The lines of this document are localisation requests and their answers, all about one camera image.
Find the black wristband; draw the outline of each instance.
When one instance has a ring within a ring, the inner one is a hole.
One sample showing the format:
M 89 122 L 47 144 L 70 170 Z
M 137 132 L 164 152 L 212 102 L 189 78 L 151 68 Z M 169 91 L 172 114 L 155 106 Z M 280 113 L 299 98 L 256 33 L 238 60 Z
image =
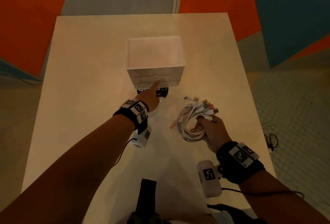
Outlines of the black wristband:
M 138 129 L 138 134 L 147 128 L 149 107 L 143 101 L 137 99 L 127 100 L 114 114 L 122 114 L 130 119 Z
M 265 169 L 264 165 L 247 151 L 253 152 L 248 147 L 246 149 L 239 147 L 238 143 L 233 141 L 225 143 L 217 151 L 217 159 L 220 162 L 218 172 L 223 175 L 223 178 L 232 183 L 241 184 L 255 173 Z

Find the white storage box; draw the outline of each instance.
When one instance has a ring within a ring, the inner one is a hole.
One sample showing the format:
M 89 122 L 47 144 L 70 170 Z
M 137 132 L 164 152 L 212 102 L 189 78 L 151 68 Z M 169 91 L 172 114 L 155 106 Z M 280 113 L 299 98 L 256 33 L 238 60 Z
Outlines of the white storage box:
M 185 67 L 181 38 L 147 37 L 128 40 L 127 72 L 136 89 L 178 86 Z

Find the coiled white cable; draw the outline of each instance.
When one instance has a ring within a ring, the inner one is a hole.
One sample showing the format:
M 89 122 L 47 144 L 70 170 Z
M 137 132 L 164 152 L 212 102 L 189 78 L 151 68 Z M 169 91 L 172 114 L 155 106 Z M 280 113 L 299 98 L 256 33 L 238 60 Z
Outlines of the coiled white cable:
M 219 111 L 207 100 L 198 102 L 198 98 L 196 97 L 194 100 L 190 97 L 185 97 L 185 99 L 193 102 L 184 107 L 178 118 L 172 123 L 171 129 L 176 125 L 182 137 L 188 142 L 203 140 L 206 138 L 204 127 L 199 125 L 197 128 L 189 130 L 187 128 L 188 122 L 199 115 L 212 121 L 213 118 L 211 115 L 216 114 Z

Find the white table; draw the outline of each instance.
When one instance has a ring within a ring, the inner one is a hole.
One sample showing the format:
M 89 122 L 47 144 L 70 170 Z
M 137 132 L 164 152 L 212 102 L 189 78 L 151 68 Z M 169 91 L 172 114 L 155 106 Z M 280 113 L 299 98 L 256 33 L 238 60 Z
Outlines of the white table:
M 159 214 L 206 213 L 206 203 L 249 208 L 235 192 L 205 199 L 196 164 L 216 164 L 216 156 L 203 141 L 185 142 L 169 128 L 187 104 L 185 96 L 208 99 L 231 138 L 256 151 L 274 175 L 227 13 L 58 17 L 22 190 L 135 96 L 125 70 L 127 40 L 170 35 L 181 36 L 187 63 L 180 85 L 170 87 L 150 114 L 147 147 L 127 146 L 95 194 L 84 223 L 125 219 L 135 210 L 142 178 L 157 181 Z M 221 185 L 238 189 L 225 179 Z

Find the hand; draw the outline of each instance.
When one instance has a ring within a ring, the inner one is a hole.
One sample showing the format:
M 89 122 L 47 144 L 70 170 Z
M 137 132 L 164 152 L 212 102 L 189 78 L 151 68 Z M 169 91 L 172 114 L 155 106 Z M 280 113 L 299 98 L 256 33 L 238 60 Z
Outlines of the hand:
M 216 123 L 209 121 L 202 116 L 198 116 L 195 128 L 198 127 L 198 125 L 202 125 L 204 127 L 207 136 L 205 140 L 207 146 L 213 153 L 217 153 L 222 145 L 231 141 L 231 138 L 227 133 L 223 120 L 215 115 L 212 117 Z
M 150 89 L 142 91 L 135 97 L 135 99 L 143 101 L 146 105 L 148 105 L 149 113 L 154 111 L 159 104 L 159 97 L 156 97 L 156 90 L 159 83 L 160 81 L 155 81 Z

